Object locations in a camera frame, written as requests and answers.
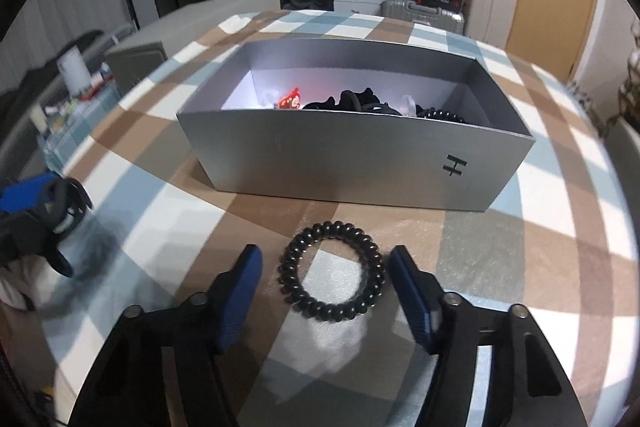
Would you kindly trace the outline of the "white round pin badge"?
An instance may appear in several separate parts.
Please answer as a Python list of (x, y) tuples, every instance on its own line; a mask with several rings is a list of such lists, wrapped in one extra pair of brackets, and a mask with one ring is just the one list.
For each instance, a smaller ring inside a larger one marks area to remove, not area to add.
[(402, 116), (416, 117), (416, 102), (411, 95), (401, 95), (397, 110)]

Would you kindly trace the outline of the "red white round badge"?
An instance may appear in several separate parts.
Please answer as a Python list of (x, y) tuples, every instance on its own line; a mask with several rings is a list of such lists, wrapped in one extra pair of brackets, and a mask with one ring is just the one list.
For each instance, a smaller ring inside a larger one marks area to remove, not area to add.
[(277, 108), (281, 95), (277, 90), (268, 89), (262, 91), (262, 94), (258, 96), (258, 101), (262, 108)]

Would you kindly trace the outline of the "red round hair accessory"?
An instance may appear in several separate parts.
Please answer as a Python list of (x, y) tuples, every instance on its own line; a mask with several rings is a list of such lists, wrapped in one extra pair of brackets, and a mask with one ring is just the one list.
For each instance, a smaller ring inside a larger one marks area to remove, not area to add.
[(283, 95), (277, 103), (280, 109), (300, 109), (300, 92), (298, 88), (294, 88), (288, 94)]

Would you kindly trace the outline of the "silver open cardboard box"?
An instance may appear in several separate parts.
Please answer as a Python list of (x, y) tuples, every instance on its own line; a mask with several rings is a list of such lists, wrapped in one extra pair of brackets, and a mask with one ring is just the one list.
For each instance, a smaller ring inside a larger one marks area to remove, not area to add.
[[(294, 88), (300, 109), (260, 106)], [(416, 117), (304, 109), (367, 88)], [(367, 205), (483, 211), (535, 142), (475, 58), (370, 40), (244, 43), (177, 118), (219, 191)]]

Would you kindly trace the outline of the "white cylinder humidifier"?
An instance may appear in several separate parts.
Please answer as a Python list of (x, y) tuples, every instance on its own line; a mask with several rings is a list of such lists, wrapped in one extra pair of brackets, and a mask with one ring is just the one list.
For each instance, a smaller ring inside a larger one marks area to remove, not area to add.
[(71, 96), (78, 95), (91, 87), (92, 76), (77, 46), (65, 52), (56, 64)]

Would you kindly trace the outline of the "silver flat suitcase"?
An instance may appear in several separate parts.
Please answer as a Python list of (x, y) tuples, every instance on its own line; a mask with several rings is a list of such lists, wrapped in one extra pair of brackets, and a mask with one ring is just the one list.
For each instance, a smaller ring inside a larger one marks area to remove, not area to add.
[(429, 8), (411, 0), (385, 0), (381, 4), (381, 15), (395, 20), (431, 26), (458, 35), (462, 35), (464, 31), (462, 14), (441, 8)]

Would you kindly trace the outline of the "grey cabinet left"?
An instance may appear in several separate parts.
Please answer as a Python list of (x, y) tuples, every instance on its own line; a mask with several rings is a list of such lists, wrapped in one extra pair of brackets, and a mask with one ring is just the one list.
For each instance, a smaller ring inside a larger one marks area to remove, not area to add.
[(228, 17), (280, 7), (280, 0), (207, 0), (188, 4), (109, 49), (105, 62), (120, 93), (125, 94), (169, 57)]

